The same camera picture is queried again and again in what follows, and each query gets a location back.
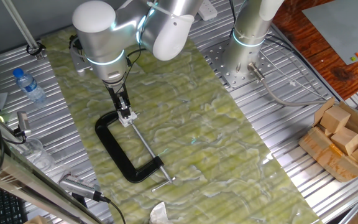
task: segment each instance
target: plastic bottle cap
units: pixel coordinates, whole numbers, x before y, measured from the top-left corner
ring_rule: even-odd
[[[22,77],[24,74],[23,70],[21,68],[17,68],[15,70],[13,70],[13,75],[16,77],[16,78],[20,78]]]

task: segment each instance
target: water bottle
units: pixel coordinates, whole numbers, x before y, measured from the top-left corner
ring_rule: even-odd
[[[31,101],[34,103],[43,103],[45,101],[44,90],[37,84],[37,81],[35,81],[31,74],[24,73],[21,68],[17,68],[13,70],[13,75],[16,77],[16,84],[26,93]]]
[[[55,159],[46,152],[44,145],[38,139],[27,138],[23,146],[20,153],[54,182],[57,183],[67,172],[70,172],[67,165],[55,164]]]

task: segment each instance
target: slotted metal table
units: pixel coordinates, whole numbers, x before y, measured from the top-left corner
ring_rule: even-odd
[[[279,105],[268,96],[262,84],[255,78],[238,85],[237,88],[230,87],[226,83],[224,74],[219,71],[219,59],[216,60],[211,50],[217,52],[219,46],[224,47],[225,41],[229,38],[233,19],[227,1],[215,0],[211,3],[218,10],[218,16],[212,21],[202,21],[197,16],[191,28],[190,38],[205,55],[216,76],[271,150],[271,156],[279,161],[310,207],[317,215],[324,217],[323,222],[328,222],[358,202],[358,178],[346,183],[336,181],[299,147],[298,140],[310,129],[313,113],[319,105],[303,107]],[[242,1],[238,0],[234,3],[238,10]],[[270,31],[271,34],[280,35],[274,26]],[[281,99],[297,102],[317,100],[321,98],[314,93],[318,93],[325,98],[333,96],[341,100],[320,75],[314,74],[293,53],[281,46],[265,41],[261,56],[266,57],[263,70],[266,81]],[[39,85],[44,88],[47,94],[45,106],[35,106],[16,86],[12,71],[17,67],[33,74]],[[277,68],[292,79],[281,74]],[[8,97],[1,115],[11,128],[17,126],[16,111],[26,111],[32,128],[30,137],[40,139],[57,164],[66,164],[79,178],[97,183],[92,165],[47,57],[37,61],[35,57],[26,53],[24,46],[1,54],[0,93],[4,92],[8,93]],[[337,207],[349,197],[352,199],[350,202],[340,208]],[[92,200],[86,202],[91,212],[102,221],[112,222],[110,211],[105,203],[96,203]],[[54,223],[62,223],[59,218],[29,203],[26,204],[26,210],[29,218],[43,215],[51,218]]]

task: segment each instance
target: paper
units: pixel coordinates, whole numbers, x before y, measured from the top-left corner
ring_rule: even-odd
[[[173,224],[167,217],[165,203],[161,202],[156,205],[150,213],[150,224]]]

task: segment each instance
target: metal pole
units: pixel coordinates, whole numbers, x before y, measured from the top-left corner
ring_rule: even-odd
[[[15,5],[13,5],[11,0],[2,0],[2,3],[4,3],[7,11],[10,13],[13,21],[15,21],[20,32],[22,32],[22,35],[25,38],[25,41],[27,41],[30,48],[32,50],[37,50],[38,44],[32,37],[32,35],[31,35],[30,31],[28,30],[27,26],[25,25],[23,19],[21,18],[20,14],[16,10]]]
[[[358,212],[358,203],[338,224],[348,224],[352,220],[352,218],[357,214],[357,212]]]
[[[141,135],[141,133],[139,132],[139,130],[136,128],[136,126],[134,125],[134,123],[132,123],[132,127],[134,128],[135,132],[137,133],[137,135],[140,137],[140,140],[142,140],[144,146],[146,147],[146,149],[148,150],[148,152],[150,153],[150,155],[155,158],[155,154],[153,152],[153,150],[150,148],[150,146],[147,144],[146,140],[143,138],[143,136]],[[172,179],[171,177],[168,175],[167,171],[164,169],[164,167],[160,167],[160,170],[162,171],[162,173],[164,174],[165,178],[168,180],[169,183],[172,183]]]
[[[4,156],[1,168],[0,188],[69,223],[103,223],[16,151]]]

